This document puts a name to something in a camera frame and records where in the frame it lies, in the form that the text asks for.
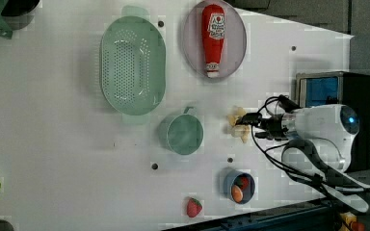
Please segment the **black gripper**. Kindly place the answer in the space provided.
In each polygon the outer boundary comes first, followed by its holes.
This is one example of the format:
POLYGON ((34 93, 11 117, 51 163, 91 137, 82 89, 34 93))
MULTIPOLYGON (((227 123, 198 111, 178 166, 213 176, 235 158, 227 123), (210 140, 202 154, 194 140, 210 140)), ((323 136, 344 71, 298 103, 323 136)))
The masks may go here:
POLYGON ((261 132, 254 136, 258 139, 287 141, 294 139, 294 115, 285 113, 264 118, 261 113, 247 113, 235 121, 236 125, 249 125, 261 132))

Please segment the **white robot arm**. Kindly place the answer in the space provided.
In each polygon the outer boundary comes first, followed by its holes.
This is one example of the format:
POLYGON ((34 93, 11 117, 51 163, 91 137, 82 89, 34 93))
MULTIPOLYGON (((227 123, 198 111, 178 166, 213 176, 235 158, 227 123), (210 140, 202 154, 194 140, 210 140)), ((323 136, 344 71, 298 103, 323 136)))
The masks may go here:
POLYGON ((252 138, 274 140, 279 159, 261 152, 288 177, 324 195, 337 207, 370 218, 370 185, 347 174, 359 132, 356 112, 341 104, 301 108, 285 106, 284 112, 264 117, 260 112, 235 118, 234 124, 259 129, 252 138))

